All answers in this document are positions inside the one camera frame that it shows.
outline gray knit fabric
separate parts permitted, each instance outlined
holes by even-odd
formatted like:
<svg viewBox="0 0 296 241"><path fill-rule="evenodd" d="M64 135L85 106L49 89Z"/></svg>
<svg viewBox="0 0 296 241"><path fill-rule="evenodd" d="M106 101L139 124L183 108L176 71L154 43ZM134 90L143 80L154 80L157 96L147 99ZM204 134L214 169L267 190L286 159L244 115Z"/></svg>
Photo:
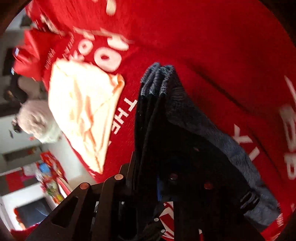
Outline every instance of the gray knit fabric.
<svg viewBox="0 0 296 241"><path fill-rule="evenodd" d="M169 122L202 136L219 148L248 182L260 201L244 215L252 223L269 226L280 214L278 202L261 180L244 149L215 125L189 99L173 66L154 63L141 78L141 95L166 95L166 116Z"/></svg>

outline white wall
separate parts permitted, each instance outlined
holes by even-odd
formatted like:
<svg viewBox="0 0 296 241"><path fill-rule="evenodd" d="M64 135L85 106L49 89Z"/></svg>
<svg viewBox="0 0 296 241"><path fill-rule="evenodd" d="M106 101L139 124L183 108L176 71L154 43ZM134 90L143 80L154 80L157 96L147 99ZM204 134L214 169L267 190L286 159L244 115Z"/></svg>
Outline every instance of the white wall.
<svg viewBox="0 0 296 241"><path fill-rule="evenodd" d="M0 197L0 218L9 230L14 228L8 213L6 212L2 197Z"/></svg>
<svg viewBox="0 0 296 241"><path fill-rule="evenodd" d="M85 170L77 156L74 154L64 135L57 143L43 145L42 150L50 150L50 152L58 159L72 189L75 189L82 182L88 182L91 185L96 184L96 181Z"/></svg>
<svg viewBox="0 0 296 241"><path fill-rule="evenodd" d="M23 9L9 24L6 30L19 30L20 29L20 24L22 22L23 16L26 15L25 9Z"/></svg>
<svg viewBox="0 0 296 241"><path fill-rule="evenodd" d="M15 169L12 169L12 170L9 170L7 172L3 172L3 173L0 173L0 176L5 176L7 174L10 174L10 173L13 173L13 172L17 172L17 171L21 171L22 168L21 167L18 167L18 168L15 168Z"/></svg>
<svg viewBox="0 0 296 241"><path fill-rule="evenodd" d="M36 183L34 185L15 191L13 193L9 193L2 197L4 207L15 230L22 229L15 218L13 209L37 201L43 197L44 193L41 189L40 183Z"/></svg>
<svg viewBox="0 0 296 241"><path fill-rule="evenodd" d="M9 153L15 150L28 148L31 146L40 145L38 140L30 141L31 135L22 133L13 133L13 137L10 137L9 130L13 131L11 121L14 115L0 118L0 154Z"/></svg>

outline red cloth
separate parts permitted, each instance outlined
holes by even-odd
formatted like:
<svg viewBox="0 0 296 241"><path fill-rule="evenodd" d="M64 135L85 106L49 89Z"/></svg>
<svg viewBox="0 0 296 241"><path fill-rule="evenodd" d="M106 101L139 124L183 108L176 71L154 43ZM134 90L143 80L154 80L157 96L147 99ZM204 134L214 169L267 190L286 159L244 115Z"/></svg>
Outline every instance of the red cloth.
<svg viewBox="0 0 296 241"><path fill-rule="evenodd" d="M63 43L53 47L51 63L63 55L66 58L77 55L85 62L96 64L94 53L98 48L112 49L110 39L109 46L107 37L100 36L112 36L109 32L121 34L121 39L128 43L127 51L116 50L122 60L114 73L122 74L126 85L118 103L120 109L116 115L121 119L115 120L104 174L93 173L86 167L98 182L116 174L130 160L135 111L130 104L137 99L141 76L156 61L172 64L193 102L219 129L234 136L253 159L282 211L263 236L272 239L278 234L296 202L296 193L291 191L295 190L296 181L288 177L293 168L287 169L284 157L286 162L291 161L293 158L289 160L286 154L294 153L295 147L288 148L279 113L284 105L295 109L293 91L289 90L284 76L296 86L296 50L268 9L257 0L227 3L218 0L215 4L189 0L173 0L170 4L116 0L116 12L109 16L107 1L38 3L59 29L72 31L75 26L96 30L88 32L90 38L90 33L97 34L91 52L84 52L85 56L78 49L84 39L82 35L74 34L73 41L64 38ZM44 72L47 86L49 77L50 67ZM292 138L295 120L290 120Z"/></svg>
<svg viewBox="0 0 296 241"><path fill-rule="evenodd" d="M14 192L25 187L22 182L20 172L12 172L5 175L9 192Z"/></svg>
<svg viewBox="0 0 296 241"><path fill-rule="evenodd" d="M46 24L41 21L41 12L39 4L32 0L26 7L26 14L27 16L36 24L37 28L40 30L48 30L46 29Z"/></svg>
<svg viewBox="0 0 296 241"><path fill-rule="evenodd" d="M174 228L174 207L173 207L173 202L164 202L164 207L165 209L159 216L160 221L163 224L163 227L165 228L165 233L162 236L162 238L166 241L173 241L175 239L175 228ZM200 234L200 241L203 241L203 234L202 230L198 230Z"/></svg>
<svg viewBox="0 0 296 241"><path fill-rule="evenodd" d="M25 241L26 238L38 227L38 224L35 224L29 227L26 230L10 230L11 235L15 238L16 241Z"/></svg>
<svg viewBox="0 0 296 241"><path fill-rule="evenodd" d="M24 31L24 44L14 51L15 63L13 66L17 74L32 77L40 81L50 47L61 37L53 33L43 33L37 29Z"/></svg>

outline colorful items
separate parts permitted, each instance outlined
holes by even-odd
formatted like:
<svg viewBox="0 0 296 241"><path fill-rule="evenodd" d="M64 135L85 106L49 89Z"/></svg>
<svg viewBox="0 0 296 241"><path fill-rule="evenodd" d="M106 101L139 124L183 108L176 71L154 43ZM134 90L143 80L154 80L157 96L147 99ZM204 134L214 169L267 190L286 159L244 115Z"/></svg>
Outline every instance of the colorful items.
<svg viewBox="0 0 296 241"><path fill-rule="evenodd" d="M42 184L41 188L43 192L51 196L56 204L60 204L64 198L59 191L57 177L66 180L65 172L59 161L50 151L43 152L40 156L42 162L37 163L38 170L36 171L36 178Z"/></svg>

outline copper rivet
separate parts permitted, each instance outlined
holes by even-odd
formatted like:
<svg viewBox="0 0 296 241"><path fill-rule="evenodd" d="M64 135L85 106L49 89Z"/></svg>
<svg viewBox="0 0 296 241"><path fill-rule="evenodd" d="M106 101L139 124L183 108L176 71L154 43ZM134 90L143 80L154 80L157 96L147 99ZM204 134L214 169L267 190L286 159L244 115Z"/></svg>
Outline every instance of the copper rivet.
<svg viewBox="0 0 296 241"><path fill-rule="evenodd" d="M114 176L114 178L115 178L115 180L121 180L121 179L123 179L123 175L117 174Z"/></svg>
<svg viewBox="0 0 296 241"><path fill-rule="evenodd" d="M207 190L212 190L214 188L213 184L211 182L206 182L204 184L204 188Z"/></svg>
<svg viewBox="0 0 296 241"><path fill-rule="evenodd" d="M81 183L81 184L80 184L80 188L81 188L82 190L87 189L88 187L89 187L89 184L88 184L88 183Z"/></svg>

